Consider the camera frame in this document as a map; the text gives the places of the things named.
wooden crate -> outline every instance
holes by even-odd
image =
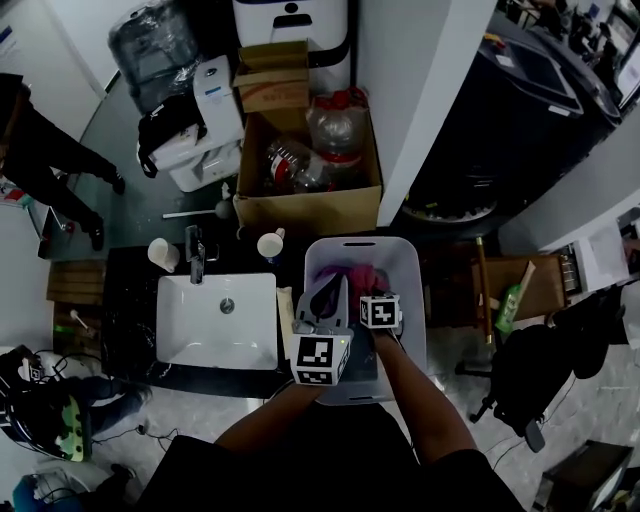
[[[52,263],[47,300],[101,306],[105,271],[104,261]]]
[[[104,261],[52,263],[49,272],[47,300],[55,302],[53,310],[53,350],[62,355],[83,353],[100,357]],[[93,329],[86,329],[71,318],[76,310]]]

green object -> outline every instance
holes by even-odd
[[[520,284],[510,286],[502,300],[502,304],[500,304],[496,329],[505,334],[509,334],[513,330],[513,319],[516,317],[518,306],[520,305],[520,292]]]
[[[69,405],[62,409],[62,421],[66,427],[65,437],[59,439],[60,450],[67,460],[82,462],[88,459],[85,455],[80,407],[76,399],[69,395]]]
[[[520,281],[519,284],[507,288],[507,293],[502,300],[502,304],[500,304],[500,311],[498,312],[498,319],[495,324],[496,329],[499,331],[509,334],[513,330],[513,319],[516,317],[516,313],[520,307],[520,301],[529,287],[529,282],[535,269],[536,266],[530,261],[527,264],[524,276],[522,276],[522,281]]]

white sink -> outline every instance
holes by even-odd
[[[161,277],[157,358],[190,366],[275,370],[276,315],[273,274],[211,275],[199,286],[189,276]]]

black shirt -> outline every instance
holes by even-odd
[[[10,75],[0,73],[0,138],[4,135],[16,98],[22,88],[22,77],[20,75]]]
[[[185,436],[172,442],[137,510],[262,508],[522,511],[476,450],[421,467],[395,420],[373,405],[314,404],[278,446],[241,456]]]

white basket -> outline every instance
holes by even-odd
[[[391,290],[400,296],[404,318],[402,345],[418,368],[426,373],[424,301],[420,262],[415,247],[397,237],[323,238],[307,250],[305,290],[314,283],[320,271],[330,265],[373,265],[386,272]],[[393,393],[382,363],[378,360],[377,380],[341,382],[328,389],[319,402],[325,405],[356,405],[388,400],[393,400]]]

